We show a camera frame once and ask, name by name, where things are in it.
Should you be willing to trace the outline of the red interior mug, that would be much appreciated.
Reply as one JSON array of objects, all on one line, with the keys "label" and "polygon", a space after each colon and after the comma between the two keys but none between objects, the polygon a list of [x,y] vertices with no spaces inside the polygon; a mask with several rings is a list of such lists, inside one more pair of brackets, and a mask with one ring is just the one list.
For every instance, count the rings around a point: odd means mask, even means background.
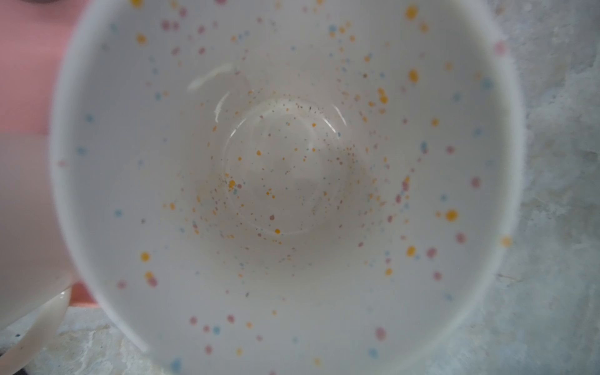
[{"label": "red interior mug", "polygon": [[1,357],[14,374],[48,345],[70,304],[78,276],[59,228],[48,171],[48,141],[1,136],[1,327],[37,309],[29,331]]}]

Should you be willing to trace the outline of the cream mug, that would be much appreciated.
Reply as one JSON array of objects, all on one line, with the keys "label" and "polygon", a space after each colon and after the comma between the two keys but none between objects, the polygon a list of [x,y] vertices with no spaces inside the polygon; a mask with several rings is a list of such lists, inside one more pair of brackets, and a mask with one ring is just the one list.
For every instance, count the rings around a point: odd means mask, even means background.
[{"label": "cream mug", "polygon": [[92,1],[52,107],[87,288],[176,374],[393,374],[517,224],[524,108],[484,1]]}]

